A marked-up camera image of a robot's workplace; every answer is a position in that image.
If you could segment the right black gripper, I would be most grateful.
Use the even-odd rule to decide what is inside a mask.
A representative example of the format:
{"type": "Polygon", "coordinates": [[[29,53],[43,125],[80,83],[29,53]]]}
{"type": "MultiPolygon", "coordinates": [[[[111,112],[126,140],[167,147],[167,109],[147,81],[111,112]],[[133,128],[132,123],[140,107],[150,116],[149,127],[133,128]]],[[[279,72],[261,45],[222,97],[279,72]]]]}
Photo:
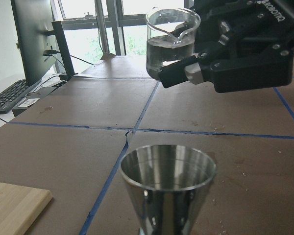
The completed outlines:
{"type": "Polygon", "coordinates": [[[294,0],[196,0],[202,81],[219,93],[287,86],[294,66],[294,0]]]}

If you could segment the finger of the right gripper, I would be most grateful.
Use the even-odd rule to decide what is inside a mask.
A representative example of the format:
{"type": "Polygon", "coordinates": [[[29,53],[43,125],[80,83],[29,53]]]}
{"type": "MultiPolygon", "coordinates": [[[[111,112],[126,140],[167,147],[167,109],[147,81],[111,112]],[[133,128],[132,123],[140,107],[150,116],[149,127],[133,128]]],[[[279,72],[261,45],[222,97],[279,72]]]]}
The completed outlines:
{"type": "Polygon", "coordinates": [[[159,79],[164,88],[187,81],[195,85],[203,83],[201,67],[194,55],[163,66],[159,71],[159,79]]]}

